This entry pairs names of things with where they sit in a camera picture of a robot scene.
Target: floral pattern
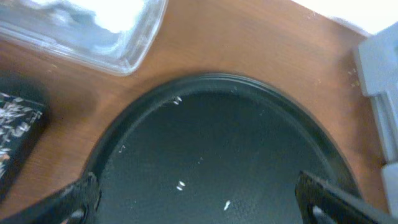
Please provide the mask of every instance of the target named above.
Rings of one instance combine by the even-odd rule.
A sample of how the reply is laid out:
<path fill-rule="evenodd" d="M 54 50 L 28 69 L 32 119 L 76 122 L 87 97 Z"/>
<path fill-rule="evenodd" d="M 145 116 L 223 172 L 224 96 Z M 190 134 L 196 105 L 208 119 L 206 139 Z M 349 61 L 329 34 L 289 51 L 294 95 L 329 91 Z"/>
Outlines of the floral pattern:
<path fill-rule="evenodd" d="M 18 141 L 42 116 L 41 111 L 26 106 L 32 103 L 0 92 L 0 178 L 12 156 L 12 143 Z"/>

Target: wooden surface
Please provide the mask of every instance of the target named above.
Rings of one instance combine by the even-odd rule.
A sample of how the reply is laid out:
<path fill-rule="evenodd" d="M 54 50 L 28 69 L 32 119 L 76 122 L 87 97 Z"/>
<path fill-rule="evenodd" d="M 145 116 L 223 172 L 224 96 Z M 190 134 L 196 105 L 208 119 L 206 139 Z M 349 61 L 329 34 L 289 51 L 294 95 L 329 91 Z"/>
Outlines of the wooden surface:
<path fill-rule="evenodd" d="M 363 39 L 288 0 L 170 0 L 146 59 L 128 77 L 0 42 L 0 68 L 40 80 L 53 113 L 0 218 L 76 180 L 95 142 L 130 102 L 167 80 L 206 71 L 260 79 L 301 103 L 341 149 L 366 201 L 387 210 L 381 145 L 351 54 Z"/>

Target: black tray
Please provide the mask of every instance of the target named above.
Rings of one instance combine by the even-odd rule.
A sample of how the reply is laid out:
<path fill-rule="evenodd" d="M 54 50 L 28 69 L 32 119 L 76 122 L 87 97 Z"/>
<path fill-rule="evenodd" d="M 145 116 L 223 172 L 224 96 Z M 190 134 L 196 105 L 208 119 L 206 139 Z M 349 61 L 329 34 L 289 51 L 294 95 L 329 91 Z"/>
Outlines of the black tray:
<path fill-rule="evenodd" d="M 306 112 L 261 82 L 210 74 L 164 84 L 128 106 L 85 173 L 102 190 L 98 223 L 297 223 L 300 170 L 359 196 Z"/>

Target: plastic container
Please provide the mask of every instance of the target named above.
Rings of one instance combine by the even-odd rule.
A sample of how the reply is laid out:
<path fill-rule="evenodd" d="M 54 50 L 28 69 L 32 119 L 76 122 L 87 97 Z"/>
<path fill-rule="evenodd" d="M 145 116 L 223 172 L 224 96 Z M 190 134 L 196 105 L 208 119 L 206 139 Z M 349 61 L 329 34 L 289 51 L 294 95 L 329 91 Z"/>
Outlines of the plastic container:
<path fill-rule="evenodd" d="M 0 0 L 0 37 L 125 76 L 145 57 L 167 0 Z"/>

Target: gray object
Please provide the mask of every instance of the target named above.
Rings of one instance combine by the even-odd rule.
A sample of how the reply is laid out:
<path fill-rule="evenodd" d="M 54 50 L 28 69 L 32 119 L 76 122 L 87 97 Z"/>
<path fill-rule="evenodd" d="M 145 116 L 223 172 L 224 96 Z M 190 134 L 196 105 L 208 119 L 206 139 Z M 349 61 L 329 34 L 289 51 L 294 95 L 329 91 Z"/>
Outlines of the gray object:
<path fill-rule="evenodd" d="M 398 218 L 398 162 L 385 165 L 381 174 L 391 214 Z"/>
<path fill-rule="evenodd" d="M 398 23 L 354 52 L 364 96 L 371 99 L 384 157 L 382 175 L 390 211 L 398 217 Z"/>

